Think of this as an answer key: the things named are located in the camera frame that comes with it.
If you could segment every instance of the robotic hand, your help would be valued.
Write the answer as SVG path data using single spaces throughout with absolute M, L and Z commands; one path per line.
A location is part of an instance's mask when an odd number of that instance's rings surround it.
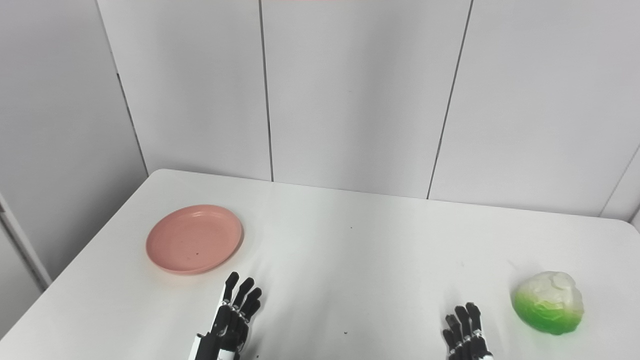
M 232 303 L 232 293 L 239 278 L 237 272 L 229 275 L 211 331 L 206 335 L 197 335 L 189 360 L 240 359 L 240 351 L 249 335 L 249 322 L 260 308 L 258 298 L 262 290 L 255 288 L 249 292 L 254 285 L 254 280 L 249 277 L 238 287 Z
M 445 320 L 450 329 L 442 331 L 449 346 L 449 360 L 493 360 L 482 333 L 480 309 L 473 302 L 467 302 L 466 308 L 456 306 L 455 310 L 458 317 L 447 315 Z

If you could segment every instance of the white wall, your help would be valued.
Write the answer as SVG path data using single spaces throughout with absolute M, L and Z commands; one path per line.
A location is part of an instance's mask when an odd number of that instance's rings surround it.
M 640 216 L 638 214 L 636 214 L 631 220 L 631 224 L 635 226 L 638 231 L 640 231 Z
M 0 338 L 40 296 L 21 258 L 0 222 Z
M 264 0 L 275 181 L 426 198 L 469 0 Z
M 258 2 L 98 4 L 149 172 L 271 179 Z
M 602 210 L 601 217 L 629 221 L 640 207 L 640 147 L 618 181 L 615 191 Z
M 0 192 L 55 277 L 146 173 L 92 0 L 1 1 L 0 49 Z
M 598 216 L 640 143 L 639 12 L 476 2 L 431 198 Z
M 468 1 L 264 0 L 273 169 L 259 2 L 99 4 L 151 170 L 427 195 Z M 628 220 L 638 10 L 476 3 L 430 197 Z

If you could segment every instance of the cabbage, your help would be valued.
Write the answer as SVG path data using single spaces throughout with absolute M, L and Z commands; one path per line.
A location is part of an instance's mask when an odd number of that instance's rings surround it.
M 575 281 L 569 274 L 553 271 L 521 283 L 513 293 L 513 309 L 534 329 L 555 335 L 574 331 L 584 314 Z

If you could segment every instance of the pink plate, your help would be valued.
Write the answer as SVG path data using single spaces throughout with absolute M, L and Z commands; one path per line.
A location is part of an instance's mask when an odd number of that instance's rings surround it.
M 242 225 L 215 205 L 183 208 L 160 220 L 147 237 L 147 255 L 175 274 L 199 274 L 228 259 L 240 244 Z

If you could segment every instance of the table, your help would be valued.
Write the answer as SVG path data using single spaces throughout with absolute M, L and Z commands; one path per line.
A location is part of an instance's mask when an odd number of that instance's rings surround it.
M 194 204 L 244 224 L 237 253 L 201 275 L 145 254 L 152 226 Z M 264 290 L 243 359 L 445 359 L 443 317 L 474 301 L 497 359 L 634 358 L 640 235 L 619 220 L 455 204 L 158 170 L 16 326 L 0 359 L 185 359 L 227 275 Z M 579 328 L 539 333 L 511 308 L 515 284 L 571 274 Z

